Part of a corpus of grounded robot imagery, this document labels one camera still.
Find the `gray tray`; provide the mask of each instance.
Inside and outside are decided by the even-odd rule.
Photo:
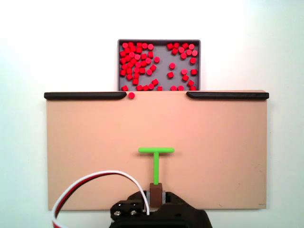
[[[158,85],[155,86],[153,90],[157,90],[158,86],[162,86],[163,90],[171,90],[171,86],[184,86],[184,90],[189,90],[190,88],[187,86],[187,83],[189,80],[192,80],[196,86],[196,89],[200,89],[200,40],[183,40],[183,39],[120,39],[118,40],[118,91],[121,91],[122,86],[127,85],[128,86],[128,91],[136,91],[136,85],[133,85],[133,80],[128,81],[125,77],[120,76],[120,70],[122,67],[122,64],[120,63],[120,51],[123,51],[123,46],[122,44],[124,42],[133,42],[134,45],[136,45],[137,42],[141,43],[147,43],[147,44],[153,44],[154,49],[153,49],[153,54],[154,57],[158,56],[161,60],[159,63],[154,63],[154,60],[152,59],[151,64],[147,65],[145,67],[146,71],[150,68],[152,64],[156,65],[157,69],[153,72],[151,76],[148,76],[147,74],[143,74],[139,76],[139,83],[138,85],[149,85],[152,83],[152,80],[157,79],[158,80]],[[187,57],[186,59],[181,59],[181,55],[179,52],[176,55],[172,55],[171,51],[168,50],[167,44],[168,43],[175,43],[178,42],[180,45],[183,43],[188,43],[188,44],[194,44],[195,48],[194,50],[198,51],[198,55],[195,57],[196,58],[196,63],[191,64],[190,59],[192,58]],[[143,50],[142,53],[148,54],[148,49]],[[170,63],[175,63],[175,69],[171,70],[169,68]],[[187,76],[189,76],[189,79],[187,82],[184,82],[182,80],[182,74],[181,70],[182,69],[187,69]],[[191,69],[197,69],[197,74],[196,76],[192,76],[190,73]],[[169,79],[167,77],[167,74],[172,71],[174,73],[174,77]]]

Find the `white background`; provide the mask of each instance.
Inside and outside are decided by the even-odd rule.
[[[270,93],[267,209],[207,213],[214,228],[304,228],[300,0],[0,1],[0,227],[51,227],[43,93],[115,91],[120,38],[200,39],[202,90]],[[59,220],[110,225],[108,211]]]

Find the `screw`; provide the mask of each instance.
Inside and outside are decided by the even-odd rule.
[[[121,215],[121,212],[117,210],[116,212],[114,212],[114,215],[115,215],[115,216],[120,216],[120,215]]]

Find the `brown block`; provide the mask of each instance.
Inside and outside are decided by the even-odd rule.
[[[162,183],[150,183],[150,207],[159,208],[162,205]]]

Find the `red and white wire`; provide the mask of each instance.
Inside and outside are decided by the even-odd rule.
[[[129,180],[133,181],[137,187],[139,188],[139,191],[142,194],[142,198],[143,201],[146,205],[146,213],[147,215],[150,214],[150,208],[148,205],[148,200],[143,192],[143,189],[141,188],[140,184],[133,178],[131,177],[129,174],[122,172],[122,171],[117,171],[117,170],[106,170],[106,171],[100,171],[100,172],[95,172],[92,174],[89,174],[83,178],[80,178],[79,180],[75,181],[73,184],[70,185],[70,187],[68,187],[64,193],[62,193],[62,195],[59,197],[59,199],[57,200],[57,202],[54,204],[54,207],[52,209],[52,222],[53,222],[53,227],[54,228],[67,228],[66,226],[60,224],[57,221],[57,216],[61,210],[61,208],[63,207],[64,203],[68,200],[68,198],[83,184],[98,178],[98,177],[102,177],[102,176],[106,176],[106,175],[112,175],[112,174],[118,174],[121,176],[124,176],[126,178],[128,178]]]

